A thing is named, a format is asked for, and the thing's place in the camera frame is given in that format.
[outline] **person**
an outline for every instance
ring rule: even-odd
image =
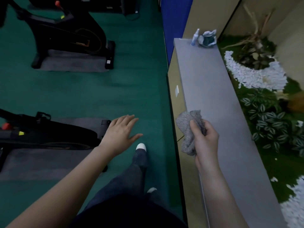
[[[142,136],[129,138],[137,121],[134,115],[114,119],[100,145],[7,227],[186,227],[169,211],[157,189],[144,194],[148,160],[142,143],[137,146],[130,167],[102,188],[77,215],[108,162]],[[204,123],[206,136],[194,121],[190,121],[190,127],[195,136],[194,159],[204,186],[210,226],[248,228],[219,167],[218,133],[208,121]]]

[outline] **cabinet door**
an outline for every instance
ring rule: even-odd
[[[176,51],[174,49],[168,70],[168,80],[177,141],[180,140],[184,136],[184,134],[177,127],[175,120],[180,113],[186,110],[183,87],[180,78],[181,77],[177,63]]]
[[[181,151],[182,139],[177,142],[181,167],[181,177],[189,228],[207,227],[206,212],[202,196],[199,173],[194,163],[194,156]]]

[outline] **white switch plate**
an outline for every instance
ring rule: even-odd
[[[179,94],[179,89],[178,89],[178,85],[175,88],[175,96],[177,97],[177,95]]]

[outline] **gym floor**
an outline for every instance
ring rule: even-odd
[[[28,0],[15,0],[27,7]],[[106,73],[45,72],[30,64],[35,41],[28,25],[9,7],[0,29],[0,108],[14,113],[53,117],[139,117],[133,132],[143,133],[150,166],[146,188],[156,187],[172,210],[182,218],[180,188],[174,149],[167,59],[158,0],[141,0],[140,18],[92,13],[106,36],[116,42],[114,69]],[[31,11],[46,17],[61,12]],[[135,147],[116,157],[94,184],[87,201],[131,163]],[[57,181],[3,181],[0,183],[0,227],[6,226]]]

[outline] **blue panel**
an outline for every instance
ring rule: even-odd
[[[193,0],[162,0],[162,16],[168,63],[173,53],[173,39],[183,37]]]

